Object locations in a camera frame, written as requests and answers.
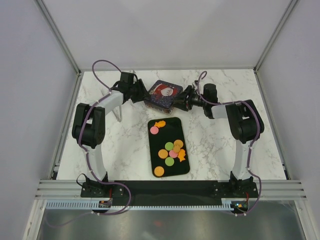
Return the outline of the gold tin lid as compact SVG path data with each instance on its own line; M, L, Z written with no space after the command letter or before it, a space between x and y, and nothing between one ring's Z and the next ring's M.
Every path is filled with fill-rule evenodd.
M183 92L183 87L159 79L148 92L150 98L144 101L150 101L165 108L173 108L174 98Z

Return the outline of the square cookie tin box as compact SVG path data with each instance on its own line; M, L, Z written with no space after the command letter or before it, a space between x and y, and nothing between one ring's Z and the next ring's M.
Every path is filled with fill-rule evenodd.
M147 100L144 101L144 104L147 108L150 108L152 110L155 110L157 112L161 112L161 113L167 114L167 115L170 115L174 110L172 107L165 108L161 105L157 105L154 102L147 101Z

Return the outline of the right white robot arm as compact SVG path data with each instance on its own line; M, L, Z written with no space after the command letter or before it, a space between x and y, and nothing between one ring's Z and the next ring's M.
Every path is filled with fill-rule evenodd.
M233 197L241 197L256 175L250 169L251 155L255 141L264 132L265 125L251 99L231 103L220 103L218 91L213 83L200 87L189 85L173 99L173 107L190 111L194 106L201 107L209 119L226 119L230 132L236 140L235 161L230 172L228 191Z

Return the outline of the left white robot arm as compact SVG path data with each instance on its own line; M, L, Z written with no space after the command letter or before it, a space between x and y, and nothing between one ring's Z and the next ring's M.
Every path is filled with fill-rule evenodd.
M137 103L149 96L135 72L123 71L104 96L92 104L79 103L76 106L71 134L84 151L87 176L96 180L91 190L98 197L105 197L110 190L101 147L106 135L106 115L115 108L120 109L129 100Z

